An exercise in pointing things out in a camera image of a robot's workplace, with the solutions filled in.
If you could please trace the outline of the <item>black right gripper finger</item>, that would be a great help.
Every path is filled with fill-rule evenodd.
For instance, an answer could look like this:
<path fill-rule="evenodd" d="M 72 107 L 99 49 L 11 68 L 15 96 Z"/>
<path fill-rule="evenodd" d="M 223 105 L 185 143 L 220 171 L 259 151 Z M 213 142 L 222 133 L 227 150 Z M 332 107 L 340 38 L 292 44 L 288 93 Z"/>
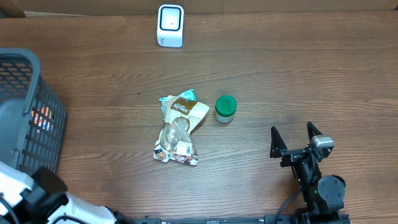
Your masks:
<path fill-rule="evenodd" d="M 319 143 L 319 136 L 322 136 L 322 132 L 311 121 L 307 123 L 307 133 L 310 143 Z"/>
<path fill-rule="evenodd" d="M 271 127 L 271 152 L 286 151 L 287 146 L 275 126 Z"/>

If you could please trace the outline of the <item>green lid jar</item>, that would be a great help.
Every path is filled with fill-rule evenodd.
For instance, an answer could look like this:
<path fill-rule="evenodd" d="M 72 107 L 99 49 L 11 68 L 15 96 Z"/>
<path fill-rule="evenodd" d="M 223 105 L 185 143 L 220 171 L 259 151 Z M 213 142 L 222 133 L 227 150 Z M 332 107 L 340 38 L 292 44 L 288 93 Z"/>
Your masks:
<path fill-rule="evenodd" d="M 233 120 L 236 109 L 236 100 L 231 95 L 222 95 L 215 103 L 215 118 L 221 123 L 229 123 Z"/>

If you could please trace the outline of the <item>beige Pantree snack bag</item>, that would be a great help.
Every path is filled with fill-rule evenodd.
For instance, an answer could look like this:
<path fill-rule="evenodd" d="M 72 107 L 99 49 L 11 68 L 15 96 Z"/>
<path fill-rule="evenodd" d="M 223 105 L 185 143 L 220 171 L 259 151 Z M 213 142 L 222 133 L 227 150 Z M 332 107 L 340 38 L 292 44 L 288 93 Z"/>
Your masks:
<path fill-rule="evenodd" d="M 155 142 L 154 159 L 162 162 L 170 160 L 196 166 L 198 155 L 191 140 L 192 131 L 209 111 L 209 107 L 199 101 L 169 95 L 164 103 L 164 127 Z"/>

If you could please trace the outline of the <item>teal snack packet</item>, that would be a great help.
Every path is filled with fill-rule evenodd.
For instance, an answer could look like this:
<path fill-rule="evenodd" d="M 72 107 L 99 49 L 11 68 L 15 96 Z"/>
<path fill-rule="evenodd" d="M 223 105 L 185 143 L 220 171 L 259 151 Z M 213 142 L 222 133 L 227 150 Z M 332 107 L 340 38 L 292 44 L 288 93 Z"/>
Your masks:
<path fill-rule="evenodd" d="M 192 89 L 192 88 L 191 88 L 191 89 L 188 89 L 188 90 L 185 90 L 184 92 L 182 92 L 181 94 L 179 94 L 178 97 L 184 98 L 184 99 L 186 99 L 186 100 L 193 100 L 193 101 L 196 101 L 196 100 L 197 100 L 197 99 L 196 99 L 195 92 L 194 92 L 194 89 Z M 162 110 L 163 116 L 165 116 L 165 104 L 166 104 L 166 101 L 167 101 L 167 97 L 166 97 L 166 96 L 161 97 L 161 98 L 159 99 L 159 101 L 162 103 L 162 105 L 161 105 L 161 110 Z"/>

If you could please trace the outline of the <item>orange tissue pack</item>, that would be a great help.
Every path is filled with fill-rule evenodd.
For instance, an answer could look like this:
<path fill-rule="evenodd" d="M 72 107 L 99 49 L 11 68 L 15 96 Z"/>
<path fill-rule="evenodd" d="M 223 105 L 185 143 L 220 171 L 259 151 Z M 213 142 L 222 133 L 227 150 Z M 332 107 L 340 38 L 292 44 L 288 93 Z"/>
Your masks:
<path fill-rule="evenodd" d="M 52 110 L 49 107 L 42 107 L 41 109 L 36 109 L 31 111 L 32 118 L 34 120 L 34 124 L 36 124 L 39 129 L 36 130 L 36 133 L 39 134 L 40 130 L 52 131 L 53 121 Z"/>

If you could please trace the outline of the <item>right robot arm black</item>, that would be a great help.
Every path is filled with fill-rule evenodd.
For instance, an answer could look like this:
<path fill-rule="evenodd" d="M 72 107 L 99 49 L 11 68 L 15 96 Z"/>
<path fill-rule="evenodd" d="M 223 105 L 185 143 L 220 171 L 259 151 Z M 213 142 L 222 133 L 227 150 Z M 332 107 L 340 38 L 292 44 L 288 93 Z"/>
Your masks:
<path fill-rule="evenodd" d="M 301 149 L 288 149 L 275 126 L 271 127 L 270 157 L 280 158 L 281 167 L 290 167 L 300 188 L 290 196 L 275 215 L 265 217 L 268 223 L 350 223 L 348 215 L 342 215 L 346 183 L 338 175 L 323 176 L 318 163 L 327 158 L 334 141 L 320 132 L 311 122 L 307 123 L 309 143 Z M 285 206 L 298 195 L 305 206 L 293 214 L 282 215 Z"/>

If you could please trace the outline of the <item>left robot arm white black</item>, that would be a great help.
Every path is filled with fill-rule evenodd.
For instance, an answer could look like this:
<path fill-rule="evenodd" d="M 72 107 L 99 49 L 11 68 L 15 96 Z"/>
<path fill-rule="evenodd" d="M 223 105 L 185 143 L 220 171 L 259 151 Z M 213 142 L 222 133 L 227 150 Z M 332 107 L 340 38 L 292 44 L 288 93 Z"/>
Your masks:
<path fill-rule="evenodd" d="M 27 175 L 1 163 L 1 223 L 132 222 L 118 211 L 70 194 L 64 181 L 46 167 Z"/>

